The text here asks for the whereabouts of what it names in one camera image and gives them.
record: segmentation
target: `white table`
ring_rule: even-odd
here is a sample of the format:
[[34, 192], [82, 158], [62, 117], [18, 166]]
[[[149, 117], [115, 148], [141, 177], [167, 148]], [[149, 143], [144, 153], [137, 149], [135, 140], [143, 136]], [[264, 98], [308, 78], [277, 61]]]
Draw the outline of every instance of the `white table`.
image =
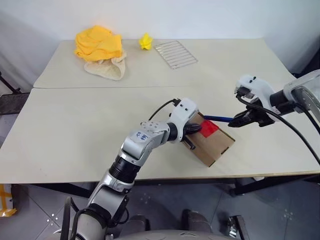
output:
[[[37, 88], [31, 91], [0, 149], [1, 166], [5, 169], [0, 174], [0, 183], [98, 181], [111, 166], [128, 133], [163, 102], [189, 97], [203, 114], [233, 117], [245, 109], [233, 94], [236, 80], [242, 74], [262, 77], [275, 90], [293, 79], [260, 39], [181, 42], [198, 63], [172, 70], [154, 50], [139, 50], [141, 53], [136, 50], [137, 55], [150, 58], [144, 63], [152, 71], [141, 72], [138, 77], [135, 71], [138, 65], [128, 57], [127, 74], [119, 82], [84, 72], [83, 62], [72, 60], [73, 55], [67, 52], [71, 42], [63, 42], [36, 82]], [[66, 47], [66, 57], [59, 53], [62, 46]], [[130, 56], [131, 48], [126, 49]], [[64, 63], [59, 63], [58, 54]], [[170, 106], [164, 108], [155, 119], [167, 119], [170, 110]], [[319, 137], [306, 117], [292, 113], [287, 119], [320, 154]], [[318, 163], [302, 141], [282, 123], [263, 128], [255, 123], [242, 128], [218, 125], [236, 142], [211, 167], [202, 164], [181, 143], [167, 143], [151, 153], [137, 179], [320, 173]]]

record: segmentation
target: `metal cooling rack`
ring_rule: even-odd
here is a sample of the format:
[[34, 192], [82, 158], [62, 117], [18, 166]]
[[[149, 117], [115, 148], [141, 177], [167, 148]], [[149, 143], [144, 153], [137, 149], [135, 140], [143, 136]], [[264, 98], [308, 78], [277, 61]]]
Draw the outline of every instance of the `metal cooling rack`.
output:
[[154, 49], [172, 69], [198, 62], [198, 60], [179, 41], [162, 43], [154, 46]]

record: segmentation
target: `beige cloth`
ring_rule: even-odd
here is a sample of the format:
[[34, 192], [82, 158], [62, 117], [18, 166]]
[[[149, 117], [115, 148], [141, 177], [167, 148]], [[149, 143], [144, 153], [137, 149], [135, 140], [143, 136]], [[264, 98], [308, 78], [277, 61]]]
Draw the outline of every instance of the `beige cloth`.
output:
[[127, 53], [122, 50], [121, 57], [114, 57], [108, 60], [88, 61], [84, 65], [84, 70], [90, 74], [95, 74], [106, 79], [118, 81], [122, 79], [125, 74], [126, 56]]

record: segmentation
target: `white wall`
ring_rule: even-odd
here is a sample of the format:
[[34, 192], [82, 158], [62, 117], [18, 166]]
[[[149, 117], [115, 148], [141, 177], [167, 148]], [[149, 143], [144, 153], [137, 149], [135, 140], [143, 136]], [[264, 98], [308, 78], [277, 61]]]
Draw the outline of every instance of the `white wall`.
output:
[[319, 46], [320, 0], [2, 0], [0, 70], [32, 86], [60, 40], [99, 24], [124, 39], [260, 38], [299, 72]]

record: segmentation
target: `tabletop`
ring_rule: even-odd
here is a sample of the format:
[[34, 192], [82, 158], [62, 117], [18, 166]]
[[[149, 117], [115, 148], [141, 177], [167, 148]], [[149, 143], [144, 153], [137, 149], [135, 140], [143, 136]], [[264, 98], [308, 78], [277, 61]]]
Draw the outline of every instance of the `tabletop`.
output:
[[[153, 45], [172, 39], [155, 39]], [[114, 88], [195, 86], [213, 78], [233, 83], [251, 74], [283, 84], [295, 79], [277, 56], [258, 39], [179, 39], [198, 60], [188, 66], [171, 69], [159, 53], [141, 50], [138, 40], [123, 40], [127, 52], [126, 70], [120, 81], [92, 75], [84, 70], [85, 61], [74, 54], [75, 43], [60, 43], [35, 88]]]
[[[188, 97], [203, 114], [233, 116], [245, 109], [235, 83], [217, 87], [34, 88], [0, 149], [1, 183], [99, 181], [122, 142], [165, 101]], [[173, 106], [155, 120], [166, 120]], [[287, 118], [319, 151], [317, 132], [302, 114]], [[302, 141], [280, 122], [241, 128], [218, 123], [235, 143], [211, 166], [182, 143], [154, 149], [137, 179], [195, 179], [320, 173]]]

